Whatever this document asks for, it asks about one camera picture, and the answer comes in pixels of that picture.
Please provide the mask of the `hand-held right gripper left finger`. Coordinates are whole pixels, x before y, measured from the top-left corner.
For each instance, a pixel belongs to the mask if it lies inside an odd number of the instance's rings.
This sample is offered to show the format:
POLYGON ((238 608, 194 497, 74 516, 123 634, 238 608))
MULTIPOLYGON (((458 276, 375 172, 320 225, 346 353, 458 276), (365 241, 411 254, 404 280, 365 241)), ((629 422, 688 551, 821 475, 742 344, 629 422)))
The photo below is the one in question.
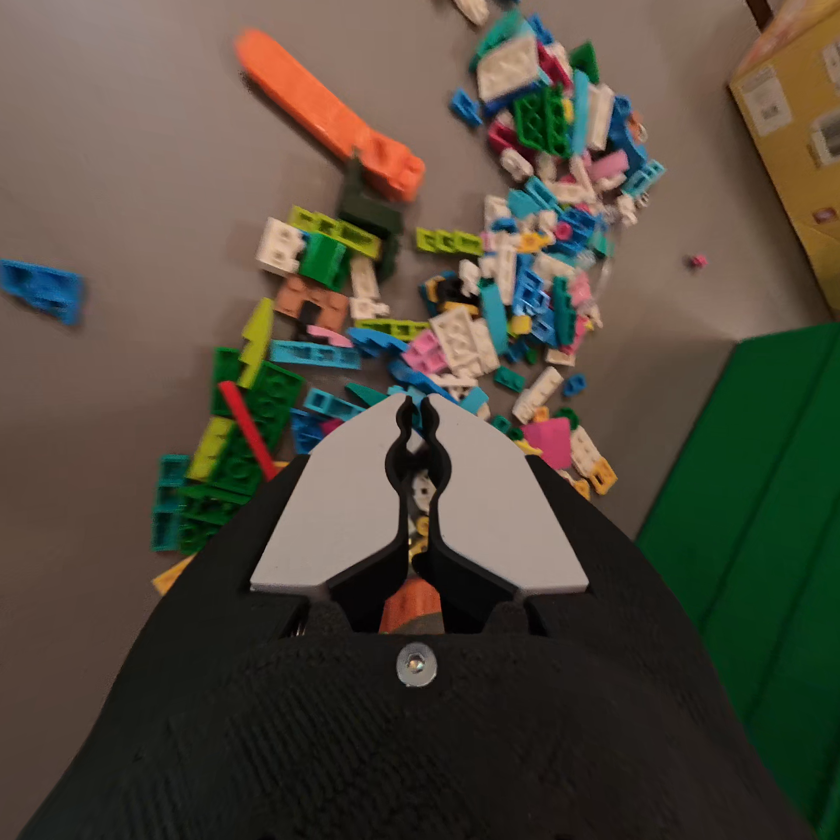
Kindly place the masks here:
POLYGON ((250 577, 252 591, 335 602, 353 630, 380 630, 408 574, 413 415, 409 396, 388 396, 312 450, 250 577))

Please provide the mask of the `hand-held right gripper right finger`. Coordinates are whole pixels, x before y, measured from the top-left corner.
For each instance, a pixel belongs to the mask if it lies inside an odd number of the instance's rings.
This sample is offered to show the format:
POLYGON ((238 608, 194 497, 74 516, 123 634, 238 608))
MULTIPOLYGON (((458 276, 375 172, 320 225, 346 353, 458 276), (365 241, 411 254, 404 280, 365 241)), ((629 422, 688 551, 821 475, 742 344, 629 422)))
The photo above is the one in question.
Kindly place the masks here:
POLYGON ((424 398, 427 549, 416 572, 435 588, 445 631, 478 633, 501 603, 581 595, 589 578, 526 456, 440 395, 424 398))

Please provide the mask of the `pile of lego bricks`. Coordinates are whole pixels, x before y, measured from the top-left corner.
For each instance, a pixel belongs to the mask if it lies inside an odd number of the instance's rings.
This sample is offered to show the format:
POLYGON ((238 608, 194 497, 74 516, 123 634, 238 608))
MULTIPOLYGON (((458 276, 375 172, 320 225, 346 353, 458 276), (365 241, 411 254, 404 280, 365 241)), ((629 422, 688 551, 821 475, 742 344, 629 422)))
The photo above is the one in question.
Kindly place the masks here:
POLYGON ((537 456, 584 498, 616 482, 569 408, 549 402, 586 386, 564 377, 589 333, 602 327, 598 298, 610 276, 612 234, 665 173, 644 147, 631 102, 602 78, 591 40, 565 48, 537 14, 512 10, 481 38, 469 62, 473 97, 449 107, 511 179, 487 195, 482 229, 416 229, 418 251, 458 257, 426 280, 425 321, 392 318, 381 281, 393 272, 403 214, 365 191, 357 157, 345 162, 330 217, 294 206, 270 217, 259 268, 280 278, 242 332, 240 351, 218 348, 208 424, 192 456, 161 458, 152 549, 184 559, 152 580, 167 593, 257 489, 293 463, 276 461, 290 429, 295 466, 324 438, 388 396, 414 403, 406 449, 408 575, 427 549, 428 446, 421 408, 438 395, 537 456))

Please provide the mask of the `orange lego piece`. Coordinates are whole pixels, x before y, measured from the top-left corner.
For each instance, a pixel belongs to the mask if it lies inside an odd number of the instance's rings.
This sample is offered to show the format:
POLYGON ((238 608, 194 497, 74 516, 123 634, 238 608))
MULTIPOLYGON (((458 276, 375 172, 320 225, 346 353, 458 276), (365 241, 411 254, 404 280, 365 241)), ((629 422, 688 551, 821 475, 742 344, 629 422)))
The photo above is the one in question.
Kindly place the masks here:
POLYGON ((420 618, 441 613, 438 591, 420 577, 411 576, 384 604, 379 634, 393 634, 420 618))

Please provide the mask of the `blue lego plate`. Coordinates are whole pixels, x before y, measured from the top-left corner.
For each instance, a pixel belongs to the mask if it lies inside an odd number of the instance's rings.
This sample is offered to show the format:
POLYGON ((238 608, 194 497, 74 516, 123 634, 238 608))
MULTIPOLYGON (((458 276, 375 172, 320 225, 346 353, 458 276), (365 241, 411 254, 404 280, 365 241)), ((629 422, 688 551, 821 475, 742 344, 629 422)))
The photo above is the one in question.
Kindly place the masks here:
POLYGON ((2 259, 1 287, 6 294, 68 327, 79 321, 85 286, 78 274, 2 259))

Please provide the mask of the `orange brick separator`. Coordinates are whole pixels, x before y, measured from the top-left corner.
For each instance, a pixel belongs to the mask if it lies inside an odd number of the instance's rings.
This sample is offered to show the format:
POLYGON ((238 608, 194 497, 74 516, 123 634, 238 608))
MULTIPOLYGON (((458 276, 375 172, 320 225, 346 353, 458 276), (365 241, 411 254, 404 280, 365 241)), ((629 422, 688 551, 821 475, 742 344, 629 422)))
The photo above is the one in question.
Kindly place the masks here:
POLYGON ((247 28, 234 50, 246 76, 333 156, 358 158, 368 183, 387 199, 416 200, 426 166, 404 143, 373 130, 267 34, 247 28))

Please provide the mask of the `yellow cardboard box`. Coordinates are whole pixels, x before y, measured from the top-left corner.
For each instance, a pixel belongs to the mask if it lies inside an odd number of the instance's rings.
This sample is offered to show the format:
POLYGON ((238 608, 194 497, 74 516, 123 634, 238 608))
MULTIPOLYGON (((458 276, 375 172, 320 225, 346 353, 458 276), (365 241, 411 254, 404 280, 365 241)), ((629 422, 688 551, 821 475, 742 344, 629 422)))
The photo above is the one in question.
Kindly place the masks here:
POLYGON ((729 89, 838 315, 839 2, 784 2, 729 89))

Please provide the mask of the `green base plate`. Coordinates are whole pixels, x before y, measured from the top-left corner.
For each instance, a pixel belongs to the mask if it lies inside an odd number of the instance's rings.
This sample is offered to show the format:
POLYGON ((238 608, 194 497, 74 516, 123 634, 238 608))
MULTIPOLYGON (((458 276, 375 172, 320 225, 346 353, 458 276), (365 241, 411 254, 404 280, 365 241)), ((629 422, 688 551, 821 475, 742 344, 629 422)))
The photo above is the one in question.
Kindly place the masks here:
POLYGON ((765 767, 838 838, 839 328, 738 343, 637 537, 765 767))

